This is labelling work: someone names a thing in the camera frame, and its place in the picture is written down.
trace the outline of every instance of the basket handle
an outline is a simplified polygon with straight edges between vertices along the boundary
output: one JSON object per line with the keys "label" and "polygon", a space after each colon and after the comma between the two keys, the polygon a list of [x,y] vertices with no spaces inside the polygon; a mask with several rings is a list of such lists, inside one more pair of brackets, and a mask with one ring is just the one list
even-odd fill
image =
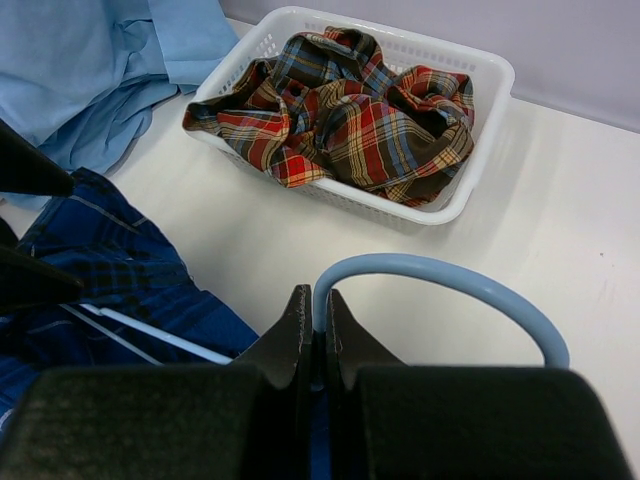
{"label": "basket handle", "polygon": [[544,356],[547,367],[568,368],[569,351],[560,332],[528,300],[501,283],[472,270],[435,258],[401,253],[376,253],[347,258],[329,267],[313,292],[313,328],[327,329],[329,292],[348,277],[386,273],[426,280],[466,293],[504,313],[529,334]]}

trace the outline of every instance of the crumpled clothing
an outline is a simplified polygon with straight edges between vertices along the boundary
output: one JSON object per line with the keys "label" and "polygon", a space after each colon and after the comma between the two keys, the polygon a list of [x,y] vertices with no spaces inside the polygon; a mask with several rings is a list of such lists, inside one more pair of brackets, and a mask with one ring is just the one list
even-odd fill
{"label": "crumpled clothing", "polygon": [[183,127],[222,137],[286,187],[331,178],[413,206],[469,156],[473,120],[467,75],[396,75],[371,35],[328,27],[254,60],[231,94],[189,105]]}
{"label": "crumpled clothing", "polygon": [[[67,171],[106,172],[237,36],[217,0],[3,0],[0,118]],[[48,197],[3,195],[38,209]]]}
{"label": "crumpled clothing", "polygon": [[[105,178],[80,169],[74,194],[54,198],[17,250],[84,282],[77,303],[105,307],[235,358],[257,340],[228,306],[201,291],[174,247]],[[96,323],[162,363],[205,360],[105,317]],[[46,368],[146,363],[60,306],[0,317],[0,432]]]}

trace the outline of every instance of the white cable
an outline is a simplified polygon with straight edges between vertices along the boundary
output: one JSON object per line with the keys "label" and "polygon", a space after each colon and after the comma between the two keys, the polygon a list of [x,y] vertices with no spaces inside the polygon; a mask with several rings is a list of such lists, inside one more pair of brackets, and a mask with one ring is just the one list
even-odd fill
{"label": "white cable", "polygon": [[201,347],[200,345],[196,345],[195,343],[192,343],[183,338],[171,335],[164,330],[152,327],[151,325],[147,325],[146,323],[143,323],[139,320],[134,320],[133,318],[116,312],[115,310],[111,310],[110,308],[97,308],[93,305],[88,304],[82,304],[80,306],[95,315],[108,317],[112,320],[115,320],[116,322],[122,323],[128,327],[138,330],[139,332],[146,333],[147,335],[157,338],[162,342],[168,343],[169,345],[173,345],[174,347],[181,348],[182,350],[192,353],[193,355],[196,355],[200,358],[209,360],[210,362],[217,363],[219,365],[228,365],[229,363],[231,363],[231,359],[229,357],[220,355],[219,353]]}
{"label": "white cable", "polygon": [[116,335],[115,333],[113,333],[110,330],[107,330],[106,328],[104,328],[99,323],[94,322],[93,320],[91,320],[86,315],[84,315],[84,314],[80,313],[79,311],[77,311],[75,308],[71,308],[68,305],[60,305],[60,307],[64,308],[67,312],[71,313],[72,315],[75,315],[76,317],[78,317],[83,322],[91,325],[93,328],[95,328],[99,332],[105,334],[107,337],[109,337],[113,341],[118,342],[120,345],[122,345],[127,350],[130,350],[133,353],[135,353],[136,355],[144,358],[147,362],[152,363],[153,365],[162,365],[161,362],[159,362],[158,360],[153,358],[151,355],[148,355],[145,352],[143,352],[142,350],[140,350],[138,347],[136,347],[134,345],[131,345],[124,338]]}

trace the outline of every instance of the red plaid shirt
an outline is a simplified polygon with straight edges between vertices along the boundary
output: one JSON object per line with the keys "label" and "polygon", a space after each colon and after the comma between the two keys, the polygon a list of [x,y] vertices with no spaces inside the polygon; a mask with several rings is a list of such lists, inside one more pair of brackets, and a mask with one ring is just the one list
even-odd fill
{"label": "red plaid shirt", "polygon": [[417,205],[471,153],[473,113],[467,75],[396,75],[372,36],[329,27],[254,60],[230,95],[190,104],[183,126],[219,135],[287,187],[332,178]]}

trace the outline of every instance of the blue plaid shirt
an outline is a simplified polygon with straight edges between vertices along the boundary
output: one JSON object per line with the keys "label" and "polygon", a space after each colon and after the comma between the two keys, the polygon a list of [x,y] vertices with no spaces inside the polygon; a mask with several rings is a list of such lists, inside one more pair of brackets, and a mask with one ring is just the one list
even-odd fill
{"label": "blue plaid shirt", "polygon": [[[229,357],[257,339],[229,307],[194,285],[166,237],[113,184],[86,169],[73,176],[73,196],[51,200],[18,250],[81,278],[77,303],[112,308]],[[163,363],[204,361],[86,314]],[[0,430],[45,368],[144,362],[59,306],[0,317]]]}

